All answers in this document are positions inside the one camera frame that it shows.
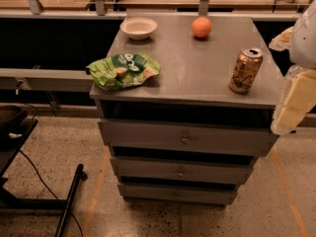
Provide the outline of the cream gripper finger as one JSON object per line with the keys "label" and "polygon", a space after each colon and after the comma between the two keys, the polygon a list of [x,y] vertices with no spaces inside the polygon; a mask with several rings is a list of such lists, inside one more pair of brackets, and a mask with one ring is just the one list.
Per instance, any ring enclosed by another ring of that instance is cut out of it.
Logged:
{"label": "cream gripper finger", "polygon": [[286,135],[316,106],[316,69],[292,65],[285,74],[271,130]]}
{"label": "cream gripper finger", "polygon": [[269,48],[276,51],[284,51],[291,47],[291,34],[293,27],[287,28],[269,43]]}

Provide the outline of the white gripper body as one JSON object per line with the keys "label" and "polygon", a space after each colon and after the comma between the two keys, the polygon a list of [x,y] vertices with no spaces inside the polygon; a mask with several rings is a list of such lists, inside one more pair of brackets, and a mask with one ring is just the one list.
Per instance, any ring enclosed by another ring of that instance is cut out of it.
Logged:
{"label": "white gripper body", "polygon": [[302,67],[316,67],[316,1],[296,21],[290,39],[290,60]]}

